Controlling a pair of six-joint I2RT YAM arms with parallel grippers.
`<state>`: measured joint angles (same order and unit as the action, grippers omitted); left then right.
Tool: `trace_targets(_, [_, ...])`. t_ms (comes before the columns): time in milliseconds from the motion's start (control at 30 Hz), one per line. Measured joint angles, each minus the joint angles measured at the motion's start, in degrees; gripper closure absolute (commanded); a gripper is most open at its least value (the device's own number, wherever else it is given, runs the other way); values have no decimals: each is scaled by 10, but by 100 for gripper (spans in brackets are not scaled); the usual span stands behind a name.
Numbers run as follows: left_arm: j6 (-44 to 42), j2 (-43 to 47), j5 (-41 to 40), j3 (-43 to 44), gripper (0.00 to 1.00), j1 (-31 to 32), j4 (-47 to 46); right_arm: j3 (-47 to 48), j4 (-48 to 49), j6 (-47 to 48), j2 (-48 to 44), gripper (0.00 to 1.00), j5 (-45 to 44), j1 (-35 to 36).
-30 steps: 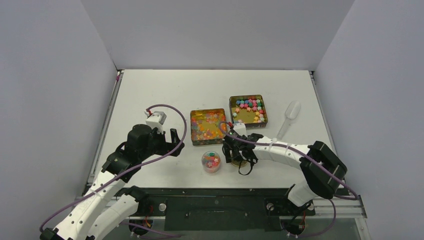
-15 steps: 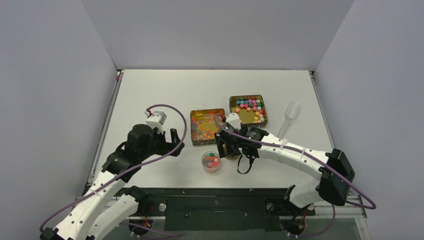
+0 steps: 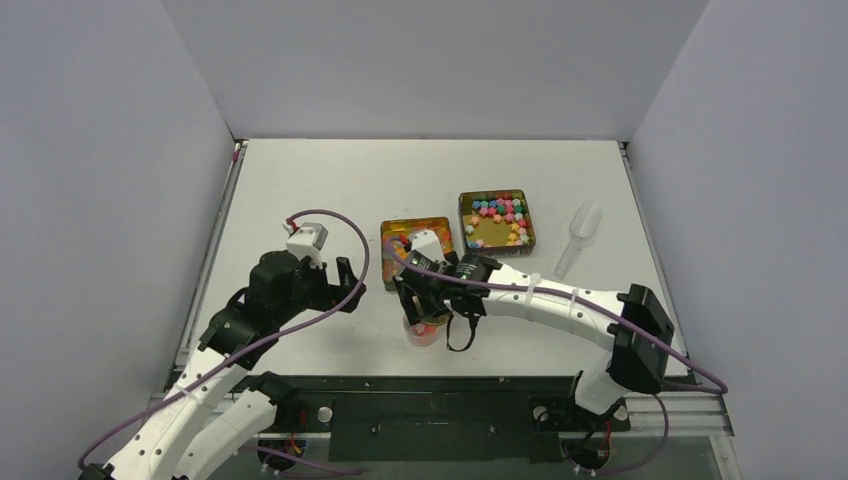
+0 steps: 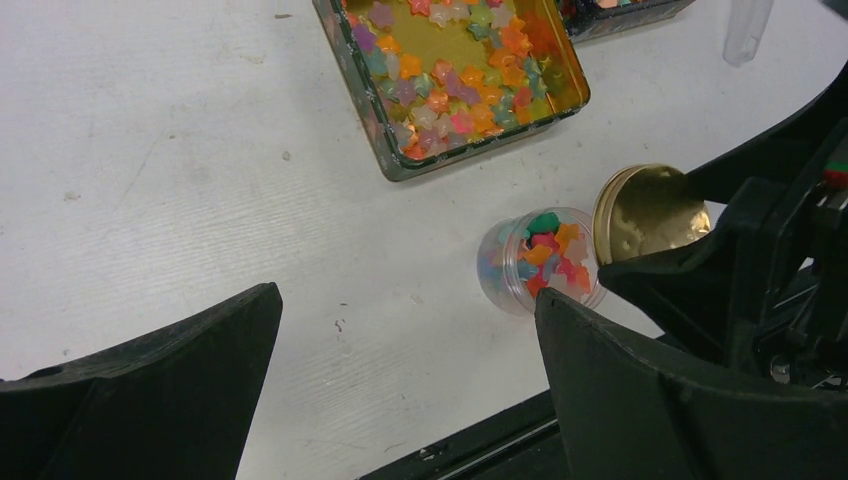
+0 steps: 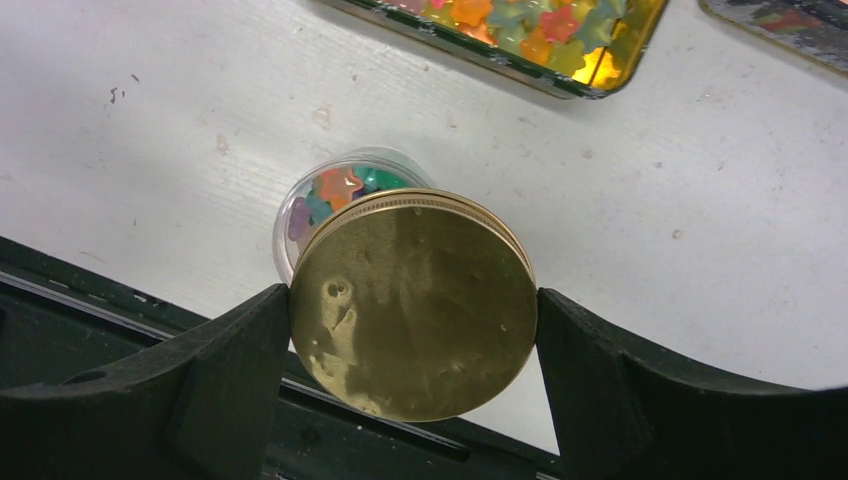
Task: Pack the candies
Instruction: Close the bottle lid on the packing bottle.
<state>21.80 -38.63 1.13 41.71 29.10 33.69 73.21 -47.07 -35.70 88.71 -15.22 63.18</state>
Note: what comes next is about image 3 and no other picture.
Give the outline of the tin of translucent star candies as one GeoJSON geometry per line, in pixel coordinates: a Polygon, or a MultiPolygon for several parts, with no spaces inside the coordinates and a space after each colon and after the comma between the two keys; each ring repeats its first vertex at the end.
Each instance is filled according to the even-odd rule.
{"type": "Polygon", "coordinates": [[[385,220],[381,223],[382,280],[387,292],[396,291],[393,276],[399,272],[401,266],[389,254],[385,243],[390,237],[406,237],[408,240],[412,240],[413,235],[422,230],[432,230],[436,234],[444,254],[455,250],[447,217],[394,219],[385,220]]]}

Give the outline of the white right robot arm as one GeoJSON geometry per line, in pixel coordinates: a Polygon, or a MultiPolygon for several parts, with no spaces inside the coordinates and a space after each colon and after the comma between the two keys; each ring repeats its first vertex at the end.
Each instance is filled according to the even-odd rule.
{"type": "Polygon", "coordinates": [[[407,320],[448,324],[459,315],[475,329],[483,317],[527,320],[582,338],[603,350],[579,373],[564,400],[566,418],[588,427],[629,392],[658,394],[675,327],[650,288],[587,290],[466,254],[436,261],[412,251],[393,283],[407,320]]]}

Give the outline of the clear round plastic container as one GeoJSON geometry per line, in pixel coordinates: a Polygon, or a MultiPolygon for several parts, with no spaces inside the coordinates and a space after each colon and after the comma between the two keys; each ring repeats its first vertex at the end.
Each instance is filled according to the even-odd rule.
{"type": "Polygon", "coordinates": [[[417,347],[433,345],[442,337],[444,331],[442,326],[429,325],[423,322],[412,324],[406,316],[403,317],[402,324],[407,340],[417,347]]]}

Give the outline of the gold round lid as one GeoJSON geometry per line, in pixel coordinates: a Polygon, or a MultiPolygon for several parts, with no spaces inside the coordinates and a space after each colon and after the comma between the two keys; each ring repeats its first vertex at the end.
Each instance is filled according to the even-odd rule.
{"type": "Polygon", "coordinates": [[[453,314],[451,312],[437,312],[435,315],[422,317],[420,319],[420,323],[433,327],[440,327],[442,325],[446,325],[452,318],[453,314]]]}

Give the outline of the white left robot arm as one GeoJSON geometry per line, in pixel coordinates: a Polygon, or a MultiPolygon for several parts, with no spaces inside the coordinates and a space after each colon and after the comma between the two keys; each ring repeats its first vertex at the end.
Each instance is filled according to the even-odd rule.
{"type": "Polygon", "coordinates": [[[241,382],[283,335],[288,322],[307,310],[319,322],[350,313],[364,294],[363,277],[346,257],[336,260],[339,282],[327,278],[320,259],[288,250],[268,252],[209,321],[181,377],[166,397],[125,421],[141,425],[105,463],[80,459],[82,479],[170,479],[217,404],[241,382]]]}

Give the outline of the clear plastic scoop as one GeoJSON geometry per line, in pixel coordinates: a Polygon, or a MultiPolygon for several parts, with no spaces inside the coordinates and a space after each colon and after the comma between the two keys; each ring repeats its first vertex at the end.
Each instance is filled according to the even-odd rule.
{"type": "Polygon", "coordinates": [[[584,202],[576,211],[568,228],[567,243],[553,270],[553,277],[563,280],[583,247],[589,244],[601,222],[602,208],[594,201],[584,202]]]}

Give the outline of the tin of pastel star candies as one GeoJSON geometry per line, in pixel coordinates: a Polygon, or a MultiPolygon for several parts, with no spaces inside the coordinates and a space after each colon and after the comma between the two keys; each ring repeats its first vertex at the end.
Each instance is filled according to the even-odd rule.
{"type": "Polygon", "coordinates": [[[462,242],[472,252],[494,258],[526,257],[537,245],[521,189],[463,192],[458,197],[458,215],[462,242]]]}

